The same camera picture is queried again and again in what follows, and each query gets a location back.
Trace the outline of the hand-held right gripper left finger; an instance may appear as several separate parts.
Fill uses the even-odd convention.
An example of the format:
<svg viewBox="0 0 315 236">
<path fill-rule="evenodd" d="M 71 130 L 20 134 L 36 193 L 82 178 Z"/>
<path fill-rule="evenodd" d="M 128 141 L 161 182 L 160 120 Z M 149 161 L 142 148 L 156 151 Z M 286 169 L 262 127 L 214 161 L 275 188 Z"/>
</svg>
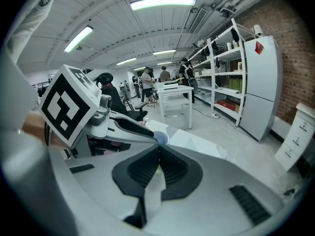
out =
<svg viewBox="0 0 315 236">
<path fill-rule="evenodd" d="M 105 156 L 65 160 L 49 150 L 60 193 L 70 212 L 65 236 L 158 236 L 145 231 L 145 188 L 130 177 L 135 164 L 145 170 L 158 164 L 157 144 L 140 144 Z"/>
</svg>

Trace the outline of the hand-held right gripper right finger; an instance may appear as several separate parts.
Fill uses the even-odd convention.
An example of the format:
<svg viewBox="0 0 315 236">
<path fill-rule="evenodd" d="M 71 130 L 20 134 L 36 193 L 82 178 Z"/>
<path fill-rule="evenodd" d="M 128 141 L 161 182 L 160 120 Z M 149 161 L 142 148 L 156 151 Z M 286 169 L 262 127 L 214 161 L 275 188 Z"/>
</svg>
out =
<svg viewBox="0 0 315 236">
<path fill-rule="evenodd" d="M 170 145 L 159 149 L 166 188 L 149 234 L 231 236 L 284 207 L 272 189 L 225 159 Z"/>
</svg>

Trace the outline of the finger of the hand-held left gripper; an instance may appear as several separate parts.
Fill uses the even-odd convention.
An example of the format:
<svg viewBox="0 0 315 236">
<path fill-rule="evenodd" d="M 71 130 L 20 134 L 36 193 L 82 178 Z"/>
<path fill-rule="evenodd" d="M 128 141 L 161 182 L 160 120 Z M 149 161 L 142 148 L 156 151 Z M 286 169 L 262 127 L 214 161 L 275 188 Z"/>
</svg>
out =
<svg viewBox="0 0 315 236">
<path fill-rule="evenodd" d="M 106 138 L 131 143 L 157 143 L 153 131 L 125 117 L 109 118 Z"/>
</svg>

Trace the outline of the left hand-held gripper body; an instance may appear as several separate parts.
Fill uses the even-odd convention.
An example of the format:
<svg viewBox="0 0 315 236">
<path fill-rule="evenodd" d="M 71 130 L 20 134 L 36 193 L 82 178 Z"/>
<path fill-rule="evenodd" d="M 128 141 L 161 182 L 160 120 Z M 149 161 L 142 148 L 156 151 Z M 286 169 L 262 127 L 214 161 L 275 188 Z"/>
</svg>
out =
<svg viewBox="0 0 315 236">
<path fill-rule="evenodd" d="M 92 156 L 88 139 L 106 137 L 111 105 L 112 97 L 102 94 L 79 68 L 64 64 L 39 105 L 46 145 L 59 139 L 72 156 Z"/>
</svg>

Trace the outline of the small cup blue inside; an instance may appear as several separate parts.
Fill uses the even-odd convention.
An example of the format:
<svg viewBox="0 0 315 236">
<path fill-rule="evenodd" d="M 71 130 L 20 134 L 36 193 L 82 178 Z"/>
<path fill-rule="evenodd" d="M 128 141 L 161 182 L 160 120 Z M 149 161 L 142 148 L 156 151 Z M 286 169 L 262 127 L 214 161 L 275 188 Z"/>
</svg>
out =
<svg viewBox="0 0 315 236">
<path fill-rule="evenodd" d="M 159 145 L 166 145 L 169 143 L 169 137 L 167 134 L 161 131 L 154 131 L 153 134 L 153 138 L 157 140 Z"/>
</svg>

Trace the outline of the person's left forearm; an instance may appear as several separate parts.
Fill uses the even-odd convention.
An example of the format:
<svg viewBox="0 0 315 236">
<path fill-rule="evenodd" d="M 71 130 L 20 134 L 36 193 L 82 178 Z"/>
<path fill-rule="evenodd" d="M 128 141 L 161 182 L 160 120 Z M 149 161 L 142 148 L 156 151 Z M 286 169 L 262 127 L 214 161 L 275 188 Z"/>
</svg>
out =
<svg viewBox="0 0 315 236">
<path fill-rule="evenodd" d="M 40 139 L 48 147 L 68 148 L 57 134 L 53 132 L 39 112 L 28 112 L 22 130 L 24 133 Z"/>
</svg>

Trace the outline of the black office chair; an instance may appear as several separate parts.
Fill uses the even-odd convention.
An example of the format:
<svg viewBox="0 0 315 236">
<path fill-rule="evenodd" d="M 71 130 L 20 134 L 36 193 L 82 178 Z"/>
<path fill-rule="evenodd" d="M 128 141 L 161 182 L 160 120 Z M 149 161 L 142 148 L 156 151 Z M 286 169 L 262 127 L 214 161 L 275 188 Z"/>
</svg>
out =
<svg viewBox="0 0 315 236">
<path fill-rule="evenodd" d="M 148 114 L 147 111 L 143 110 L 143 107 L 137 107 L 139 111 L 128 111 L 124 105 L 124 103 L 121 101 L 119 93 L 117 89 L 111 84 L 113 81 L 112 74 L 108 72 L 104 72 L 99 74 L 94 81 L 96 82 L 96 85 L 101 83 L 102 88 L 102 94 L 106 94 L 112 97 L 112 106 L 111 110 L 118 112 L 120 114 L 126 115 L 135 121 L 143 121 L 144 117 Z"/>
</svg>

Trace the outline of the white square table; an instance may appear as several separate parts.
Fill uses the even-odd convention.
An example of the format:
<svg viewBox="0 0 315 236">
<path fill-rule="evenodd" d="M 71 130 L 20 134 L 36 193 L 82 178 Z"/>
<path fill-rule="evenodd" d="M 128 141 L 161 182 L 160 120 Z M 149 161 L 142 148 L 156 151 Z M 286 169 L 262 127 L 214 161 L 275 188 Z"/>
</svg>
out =
<svg viewBox="0 0 315 236">
<path fill-rule="evenodd" d="M 181 106 L 182 110 L 184 105 L 189 106 L 189 129 L 192 129 L 192 89 L 187 86 L 178 86 L 176 89 L 163 90 L 160 88 L 157 90 L 159 97 L 159 107 L 162 122 L 165 123 L 165 107 L 167 106 Z"/>
</svg>

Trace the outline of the white tablecloth grey triangles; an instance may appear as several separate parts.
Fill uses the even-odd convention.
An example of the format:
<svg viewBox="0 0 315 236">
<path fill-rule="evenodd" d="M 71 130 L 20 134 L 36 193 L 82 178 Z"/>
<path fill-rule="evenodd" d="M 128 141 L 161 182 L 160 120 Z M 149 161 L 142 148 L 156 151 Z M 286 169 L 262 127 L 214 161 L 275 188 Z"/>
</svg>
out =
<svg viewBox="0 0 315 236">
<path fill-rule="evenodd" d="M 227 159 L 227 151 L 213 142 L 190 134 L 182 129 L 151 120 L 146 123 L 151 131 L 161 131 L 168 135 L 168 145 L 187 148 L 206 155 Z"/>
</svg>

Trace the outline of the person's beige shirt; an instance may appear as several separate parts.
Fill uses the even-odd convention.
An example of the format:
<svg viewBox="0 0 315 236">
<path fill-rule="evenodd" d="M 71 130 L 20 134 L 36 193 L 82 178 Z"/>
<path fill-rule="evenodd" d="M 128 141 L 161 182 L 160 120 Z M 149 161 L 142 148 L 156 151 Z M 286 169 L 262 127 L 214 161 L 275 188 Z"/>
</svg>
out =
<svg viewBox="0 0 315 236">
<path fill-rule="evenodd" d="M 47 18 L 54 0 L 26 0 L 13 20 L 4 49 L 16 64 L 30 37 Z"/>
</svg>

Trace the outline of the flat red box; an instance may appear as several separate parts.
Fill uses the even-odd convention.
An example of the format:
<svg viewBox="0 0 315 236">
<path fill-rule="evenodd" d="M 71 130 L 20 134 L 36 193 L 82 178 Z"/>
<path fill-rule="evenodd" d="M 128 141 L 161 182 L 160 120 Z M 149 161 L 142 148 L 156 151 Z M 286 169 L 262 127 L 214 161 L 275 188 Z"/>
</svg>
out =
<svg viewBox="0 0 315 236">
<path fill-rule="evenodd" d="M 240 109 L 240 104 L 237 103 L 237 102 L 234 102 L 234 101 L 230 101 L 230 100 L 218 100 L 217 101 L 217 104 L 221 105 L 221 106 L 224 106 L 232 111 L 235 111 L 235 112 L 239 112 L 239 109 Z"/>
</svg>

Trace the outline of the white drawer cabinet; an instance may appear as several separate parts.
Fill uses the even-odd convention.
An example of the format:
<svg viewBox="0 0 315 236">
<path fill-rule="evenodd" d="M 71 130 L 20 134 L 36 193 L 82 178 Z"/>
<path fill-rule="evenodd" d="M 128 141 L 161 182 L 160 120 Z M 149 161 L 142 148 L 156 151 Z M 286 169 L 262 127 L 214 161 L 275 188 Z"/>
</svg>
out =
<svg viewBox="0 0 315 236">
<path fill-rule="evenodd" d="M 315 133 L 315 109 L 298 103 L 292 126 L 275 154 L 275 159 L 289 171 L 303 155 Z"/>
</svg>

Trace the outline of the green storage boxes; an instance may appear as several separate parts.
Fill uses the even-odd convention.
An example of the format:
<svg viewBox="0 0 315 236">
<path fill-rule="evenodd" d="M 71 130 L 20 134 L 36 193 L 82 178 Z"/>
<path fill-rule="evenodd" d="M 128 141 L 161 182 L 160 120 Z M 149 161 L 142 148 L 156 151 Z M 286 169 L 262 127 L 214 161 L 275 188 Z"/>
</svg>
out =
<svg viewBox="0 0 315 236">
<path fill-rule="evenodd" d="M 239 78 L 231 78 L 229 79 L 229 88 L 233 90 L 237 90 L 240 93 L 242 92 L 243 80 Z"/>
</svg>

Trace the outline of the ceiling air vent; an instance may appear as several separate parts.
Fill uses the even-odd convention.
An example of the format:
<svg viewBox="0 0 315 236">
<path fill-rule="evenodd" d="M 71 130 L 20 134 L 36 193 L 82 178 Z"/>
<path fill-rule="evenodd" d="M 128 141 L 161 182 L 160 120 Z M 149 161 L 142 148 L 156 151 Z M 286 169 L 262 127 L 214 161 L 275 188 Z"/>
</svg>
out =
<svg viewBox="0 0 315 236">
<path fill-rule="evenodd" d="M 203 7 L 200 8 L 198 14 L 196 15 L 190 29 L 189 29 L 189 34 L 195 34 L 196 30 L 199 28 L 201 25 L 202 21 L 208 14 L 208 10 L 204 9 Z"/>
</svg>

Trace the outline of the grey refrigerator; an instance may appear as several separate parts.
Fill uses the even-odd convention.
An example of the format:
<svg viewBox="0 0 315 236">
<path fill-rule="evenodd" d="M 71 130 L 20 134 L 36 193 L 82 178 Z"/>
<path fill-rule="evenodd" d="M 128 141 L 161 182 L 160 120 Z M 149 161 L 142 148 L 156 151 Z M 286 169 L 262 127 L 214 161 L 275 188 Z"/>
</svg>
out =
<svg viewBox="0 0 315 236">
<path fill-rule="evenodd" d="M 263 45 L 260 55 L 255 43 Z M 282 52 L 273 36 L 245 42 L 247 91 L 240 126 L 256 140 L 268 135 L 280 104 L 283 85 Z"/>
</svg>

